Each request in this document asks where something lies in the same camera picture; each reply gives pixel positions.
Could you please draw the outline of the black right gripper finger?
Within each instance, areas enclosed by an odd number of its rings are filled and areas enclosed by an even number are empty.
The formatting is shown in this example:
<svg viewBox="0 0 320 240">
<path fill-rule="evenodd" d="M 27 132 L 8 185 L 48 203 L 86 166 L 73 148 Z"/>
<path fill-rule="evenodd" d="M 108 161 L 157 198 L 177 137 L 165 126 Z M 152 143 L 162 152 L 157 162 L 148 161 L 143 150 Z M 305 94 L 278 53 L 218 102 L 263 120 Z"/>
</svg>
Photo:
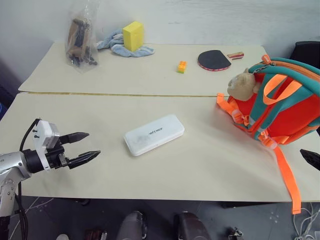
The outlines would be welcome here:
<svg viewBox="0 0 320 240">
<path fill-rule="evenodd" d="M 320 155 L 316 152 L 301 149 L 300 153 L 308 164 L 320 171 Z"/>
</svg>

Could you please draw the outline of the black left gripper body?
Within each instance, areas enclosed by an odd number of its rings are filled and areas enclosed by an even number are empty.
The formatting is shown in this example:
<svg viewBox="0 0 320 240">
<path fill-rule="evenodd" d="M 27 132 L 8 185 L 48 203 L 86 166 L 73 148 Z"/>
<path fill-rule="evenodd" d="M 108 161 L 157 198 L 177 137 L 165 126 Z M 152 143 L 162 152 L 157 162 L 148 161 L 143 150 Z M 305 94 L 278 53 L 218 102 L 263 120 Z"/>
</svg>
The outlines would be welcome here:
<svg viewBox="0 0 320 240">
<path fill-rule="evenodd" d="M 53 148 L 47 148 L 47 153 L 45 154 L 48 161 L 49 167 L 51 169 L 58 169 L 61 167 L 66 167 L 69 163 L 69 159 L 65 157 L 64 144 L 69 143 L 68 136 L 61 136 L 55 143 Z"/>
</svg>

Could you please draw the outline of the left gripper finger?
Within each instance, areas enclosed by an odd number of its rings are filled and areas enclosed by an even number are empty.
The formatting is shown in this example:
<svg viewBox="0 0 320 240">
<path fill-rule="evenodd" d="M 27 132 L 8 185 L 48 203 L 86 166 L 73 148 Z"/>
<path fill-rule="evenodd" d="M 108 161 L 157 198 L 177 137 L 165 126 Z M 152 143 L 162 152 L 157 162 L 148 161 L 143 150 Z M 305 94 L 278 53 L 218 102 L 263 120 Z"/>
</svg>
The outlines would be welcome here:
<svg viewBox="0 0 320 240">
<path fill-rule="evenodd" d="M 59 137 L 61 145 L 72 144 L 88 137 L 90 134 L 86 132 L 74 132 Z"/>
<path fill-rule="evenodd" d="M 101 153 L 100 150 L 88 151 L 88 152 L 82 153 L 76 158 L 69 159 L 67 166 L 70 169 L 74 169 L 76 167 L 79 167 L 81 165 L 84 165 L 84 164 L 90 162 L 91 160 L 96 158 L 100 153 Z"/>
</svg>

